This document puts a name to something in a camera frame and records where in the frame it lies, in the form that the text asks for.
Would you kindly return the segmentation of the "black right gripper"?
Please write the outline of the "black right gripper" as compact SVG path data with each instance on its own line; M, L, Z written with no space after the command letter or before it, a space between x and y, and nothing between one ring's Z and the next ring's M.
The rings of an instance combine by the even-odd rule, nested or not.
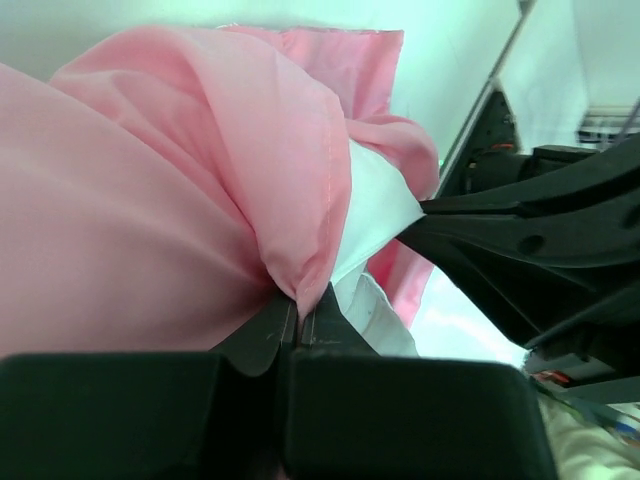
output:
M528 155L490 150L466 165L457 196L423 202L429 215L399 239L510 340L531 347L524 371L543 386L604 404L634 403L639 227L621 215L562 213L638 188L637 144L605 151L545 145Z

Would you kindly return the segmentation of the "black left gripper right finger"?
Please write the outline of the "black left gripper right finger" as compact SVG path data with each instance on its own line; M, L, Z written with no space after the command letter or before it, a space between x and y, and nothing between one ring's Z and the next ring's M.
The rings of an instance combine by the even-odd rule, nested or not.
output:
M331 284L302 322L298 346L313 352L372 355L373 348L342 314Z

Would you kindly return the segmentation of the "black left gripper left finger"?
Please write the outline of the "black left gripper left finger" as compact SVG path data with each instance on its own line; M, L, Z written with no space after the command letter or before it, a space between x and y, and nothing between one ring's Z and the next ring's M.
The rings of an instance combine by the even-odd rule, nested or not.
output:
M223 356L245 376L261 376L283 347L296 344L298 322L295 302L278 293L211 352Z

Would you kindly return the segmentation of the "white pillow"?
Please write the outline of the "white pillow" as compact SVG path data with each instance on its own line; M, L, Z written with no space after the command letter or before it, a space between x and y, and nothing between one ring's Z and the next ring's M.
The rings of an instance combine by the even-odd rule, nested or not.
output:
M381 155L349 142L351 198L331 275L339 310L373 350L416 357L415 341L374 279L369 260L422 217L403 175Z

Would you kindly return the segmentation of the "pink fabric pillowcase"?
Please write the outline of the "pink fabric pillowcase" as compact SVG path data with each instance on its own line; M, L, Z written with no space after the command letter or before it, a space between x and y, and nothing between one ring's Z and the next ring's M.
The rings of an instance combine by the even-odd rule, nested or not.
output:
M419 203L426 132L390 112L399 31L147 26L46 82L1 70L1 352L207 350L276 292L308 314L351 198L349 142ZM367 263L409 330L430 274Z

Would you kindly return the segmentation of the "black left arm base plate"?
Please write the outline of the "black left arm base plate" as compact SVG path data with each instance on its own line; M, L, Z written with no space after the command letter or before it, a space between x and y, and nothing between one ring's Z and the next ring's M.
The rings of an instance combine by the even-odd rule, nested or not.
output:
M514 184L530 170L506 96L493 88L447 160L437 195L461 196Z

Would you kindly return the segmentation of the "aluminium table edge rail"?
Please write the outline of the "aluminium table edge rail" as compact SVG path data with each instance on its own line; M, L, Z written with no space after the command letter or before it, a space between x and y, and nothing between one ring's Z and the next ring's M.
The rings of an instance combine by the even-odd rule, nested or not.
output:
M519 19L517 20L516 25L507 38L504 46L502 47L499 56L493 63L487 79L482 85L482 89L480 90L478 97L474 101L469 114L467 115L459 133L454 140L452 147L449 149L449 152L445 157L443 165L440 168L440 185L437 190L438 195L440 195L445 190L446 185L449 183L449 180L452 177L452 172L455 170L457 164L459 163L464 149L470 143L473 130L478 124L486 105L489 103L489 100L493 95L493 92L496 90L498 73L502 68L502 65L505 62L505 59L508 56L511 47L515 39L517 38L519 31L522 29L529 15L529 11L534 4L534 1L517 2L519 8Z

